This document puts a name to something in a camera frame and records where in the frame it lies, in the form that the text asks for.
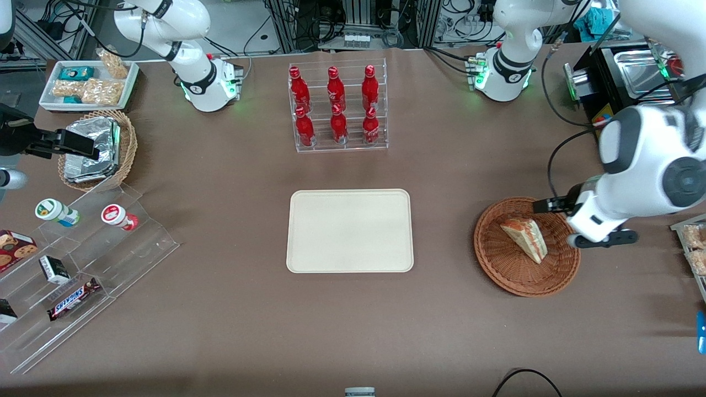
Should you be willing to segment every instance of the yogurt bottle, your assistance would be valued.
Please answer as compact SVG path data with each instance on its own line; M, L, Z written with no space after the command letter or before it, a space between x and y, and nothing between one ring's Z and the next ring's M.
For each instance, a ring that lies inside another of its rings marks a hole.
M35 215L41 220L57 222L66 227L74 226L81 219L77 210L73 210L53 198L45 198L40 201L35 208Z
M125 208L117 204L110 204L103 208L100 218L108 225L120 227L128 232L140 223L140 220L135 215L128 213Z

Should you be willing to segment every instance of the wrapped sandwich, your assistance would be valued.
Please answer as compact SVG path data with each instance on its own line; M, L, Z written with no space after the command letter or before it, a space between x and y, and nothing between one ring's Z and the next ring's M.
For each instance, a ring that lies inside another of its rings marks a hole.
M501 223L500 227L533 261L542 262L546 256L546 244L534 220L511 218Z
M681 234L684 236L684 242L689 248L704 249L706 244L706 230L704 225L686 225L681 229Z
M706 252L697 249L686 254L694 273L698 275L706 275Z

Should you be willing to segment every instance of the red coca-cola bottle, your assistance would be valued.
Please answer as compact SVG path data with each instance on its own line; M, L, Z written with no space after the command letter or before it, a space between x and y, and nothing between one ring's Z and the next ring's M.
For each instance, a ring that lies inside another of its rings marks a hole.
M313 134L313 123L309 116L306 115L306 111L303 106L297 106L294 111L297 115L297 133L299 134L299 142L302 145L311 147L316 145L316 136Z
M375 66L368 65L363 80L363 110L371 107L378 108L378 79L375 78Z
M309 95L309 86L306 84L303 78L301 78L301 73L299 68L292 66L289 68L289 76L292 77L292 93L294 94L294 103L297 106L304 108L304 111L308 114L311 112L311 96Z
M338 77L338 68L331 66L328 68L328 99L331 101L331 106L341 105L341 111L346 111L346 94L343 89L343 82Z
M346 116L343 115L341 105L336 104L331 107L331 130L333 130L333 140L339 145L348 142L348 123Z
M380 123L375 117L376 111L374 107L368 109L363 120L363 142L373 144L378 141L378 128Z

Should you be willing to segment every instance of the brown tablecloth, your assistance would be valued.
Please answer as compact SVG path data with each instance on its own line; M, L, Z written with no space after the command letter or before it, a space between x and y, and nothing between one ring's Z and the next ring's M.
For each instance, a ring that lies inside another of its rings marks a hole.
M562 47L547 73L558 108L576 120L585 116L568 106L561 64L584 48ZM289 62L380 56L390 149L298 155ZM551 113L538 73L518 99L497 103L423 51L258 58L242 100L205 114L172 85L169 65L140 67L127 183L183 245L28 375L0 374L12 388L3 396L330 397L347 386L375 386L380 397L490 396L515 367L543 371L566 396L703 395L702 301L668 229L703 206L631 220L638 244L584 251L576 279L544 299L509 295L476 262L479 214L507 196L547 197L549 153L580 130ZM36 122L54 129L77 118L40 110ZM600 173L594 141L572 142L554 167L560 191ZM55 160L24 158L19 168L30 183L7 195L4 227L31 230L40 199L79 195L61 184ZM295 191L377 188L412 198L409 273L287 270ZM553 393L532 374L507 389Z

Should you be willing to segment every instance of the white plastic tray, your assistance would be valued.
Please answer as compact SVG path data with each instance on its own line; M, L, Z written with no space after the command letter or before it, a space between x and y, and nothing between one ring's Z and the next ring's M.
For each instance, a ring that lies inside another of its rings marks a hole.
M412 216L406 191L300 190L292 194L287 241L291 272L405 272L412 265Z
M63 68L70 68L74 66L92 66L94 68L93 77L113 79L108 73L108 69L103 66L102 61L58 61L54 65L52 74L49 75L49 80L44 86L44 92L42 92L42 97L40 98L40 106L46 110L51 110L54 112L92 112L94 110L120 110L124 109L128 104L128 99L132 93L133 86L137 80L138 72L140 67L136 62L123 61L125 66L128 67L128 77L125 79L125 88L123 88L123 93L120 95L120 101L116 106L104 106L96 105L93 103L64 103L63 97L55 97L52 95L52 88L54 87L54 81L59 78L59 73Z

